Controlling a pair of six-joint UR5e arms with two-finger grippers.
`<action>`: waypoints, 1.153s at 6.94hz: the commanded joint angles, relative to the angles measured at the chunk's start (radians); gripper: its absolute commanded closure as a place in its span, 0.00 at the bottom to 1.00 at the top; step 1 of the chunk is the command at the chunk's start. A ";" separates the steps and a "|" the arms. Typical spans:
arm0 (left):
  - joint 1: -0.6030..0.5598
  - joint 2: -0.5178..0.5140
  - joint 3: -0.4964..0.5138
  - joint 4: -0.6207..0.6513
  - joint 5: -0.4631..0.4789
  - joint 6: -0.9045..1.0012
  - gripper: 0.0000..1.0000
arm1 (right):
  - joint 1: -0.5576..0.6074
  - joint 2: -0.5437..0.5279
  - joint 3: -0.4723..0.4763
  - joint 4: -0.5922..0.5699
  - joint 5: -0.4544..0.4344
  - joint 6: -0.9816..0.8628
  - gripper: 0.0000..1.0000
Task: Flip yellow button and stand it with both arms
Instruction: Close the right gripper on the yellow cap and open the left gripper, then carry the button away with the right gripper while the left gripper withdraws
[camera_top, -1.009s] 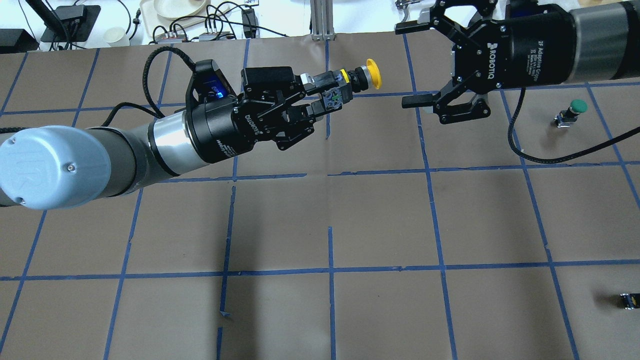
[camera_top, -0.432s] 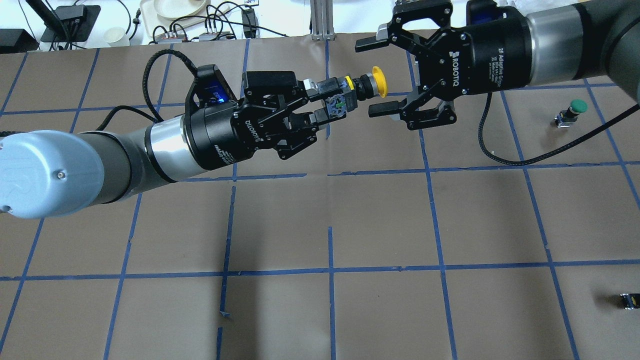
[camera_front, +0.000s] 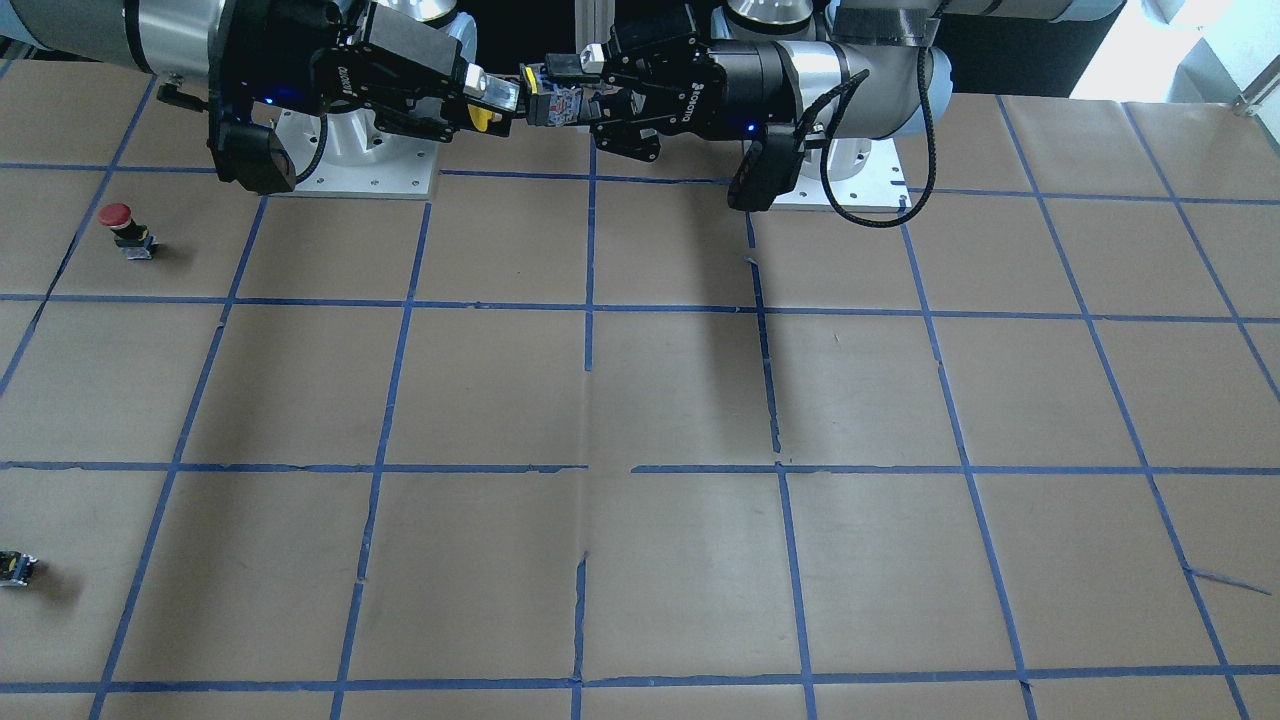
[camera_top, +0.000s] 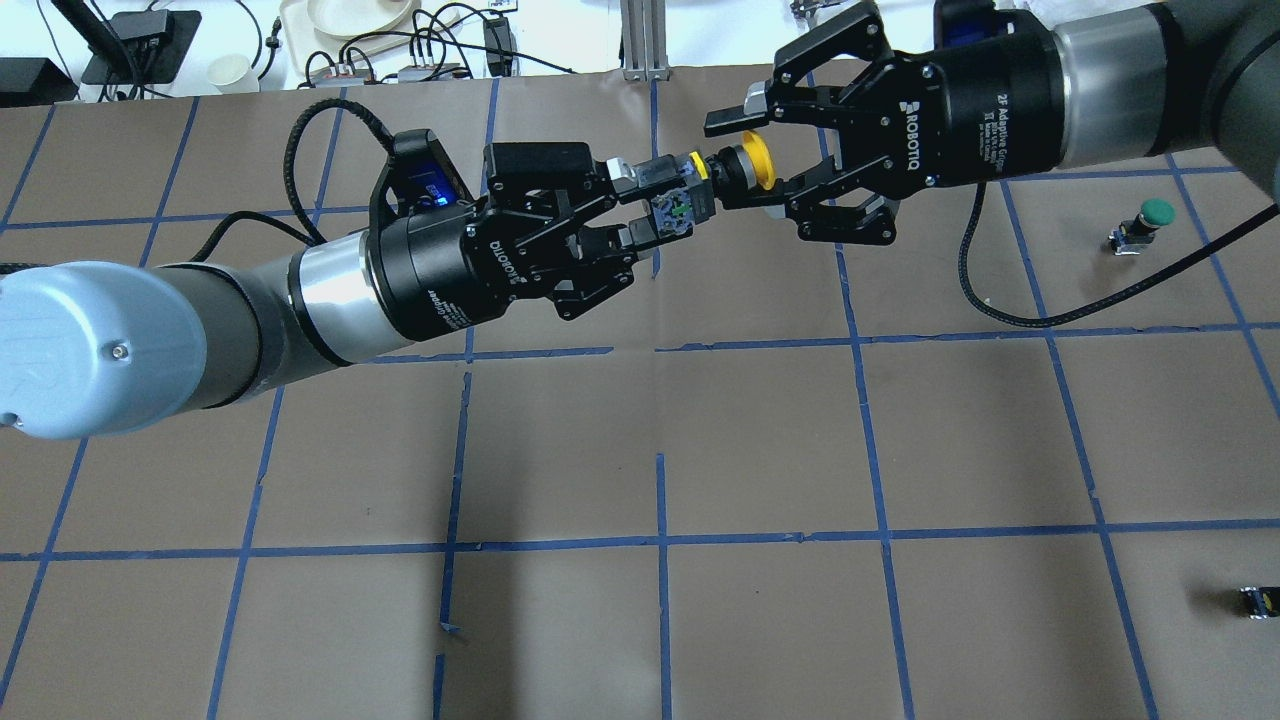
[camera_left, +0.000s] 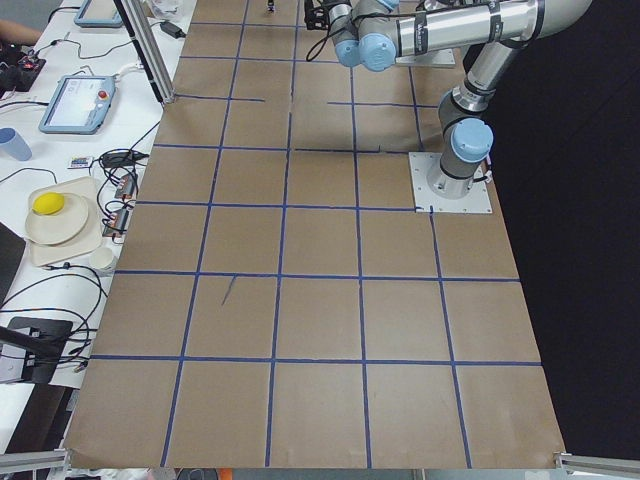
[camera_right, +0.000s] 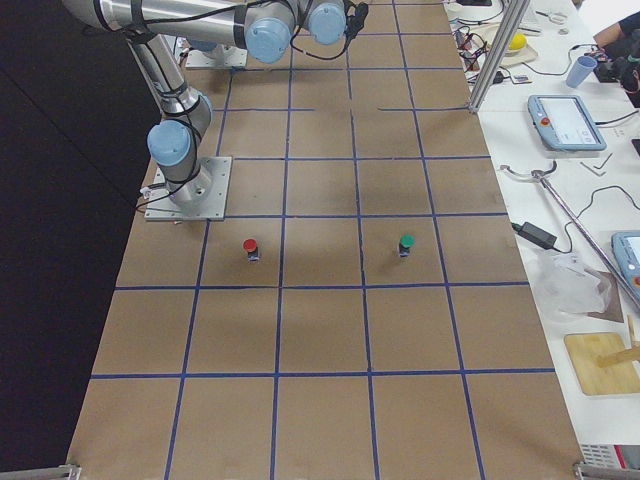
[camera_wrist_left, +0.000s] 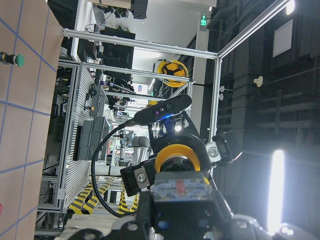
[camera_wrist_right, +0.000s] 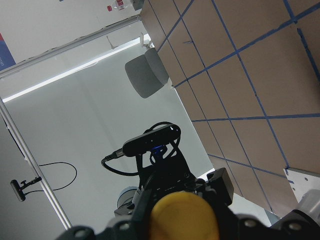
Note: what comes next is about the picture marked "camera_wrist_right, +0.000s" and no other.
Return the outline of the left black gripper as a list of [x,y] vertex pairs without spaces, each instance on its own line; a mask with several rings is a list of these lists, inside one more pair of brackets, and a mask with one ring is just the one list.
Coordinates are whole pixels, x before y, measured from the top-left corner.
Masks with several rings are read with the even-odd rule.
[[182,152],[163,158],[153,150],[155,162],[139,167],[140,198],[132,211],[135,218],[233,218],[229,206],[234,187],[226,168],[195,177]]

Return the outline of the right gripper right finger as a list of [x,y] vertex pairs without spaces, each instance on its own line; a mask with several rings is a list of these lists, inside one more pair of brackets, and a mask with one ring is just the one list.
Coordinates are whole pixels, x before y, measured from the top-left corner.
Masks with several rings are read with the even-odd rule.
[[217,205],[217,224],[221,240],[294,240],[289,229],[293,213],[288,213],[270,227],[251,215],[236,215],[222,203]]

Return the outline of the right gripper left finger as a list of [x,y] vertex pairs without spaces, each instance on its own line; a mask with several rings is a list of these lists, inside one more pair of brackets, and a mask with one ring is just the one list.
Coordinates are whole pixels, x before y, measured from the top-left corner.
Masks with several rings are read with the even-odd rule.
[[113,218],[106,228],[96,234],[89,226],[74,226],[60,236],[58,240],[147,240],[149,224],[146,219],[133,216]]

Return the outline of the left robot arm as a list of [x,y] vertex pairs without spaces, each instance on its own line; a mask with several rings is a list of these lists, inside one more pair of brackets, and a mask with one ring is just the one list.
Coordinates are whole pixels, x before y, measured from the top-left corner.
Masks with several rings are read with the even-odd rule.
[[209,172],[203,179],[191,173],[187,161],[179,148],[167,156],[164,146],[150,151],[151,164],[142,165],[143,156],[137,155],[138,186],[125,188],[120,194],[114,214],[131,215],[139,207],[150,211],[160,201],[179,194],[198,196],[213,209],[218,219],[229,221],[236,218],[229,206],[233,202],[234,187],[226,168]]

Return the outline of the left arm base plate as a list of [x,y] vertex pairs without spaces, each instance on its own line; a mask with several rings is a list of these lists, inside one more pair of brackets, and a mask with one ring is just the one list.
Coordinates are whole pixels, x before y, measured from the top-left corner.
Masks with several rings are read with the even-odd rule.
[[310,190],[320,189],[320,174],[297,168],[285,168],[285,176],[298,202]]

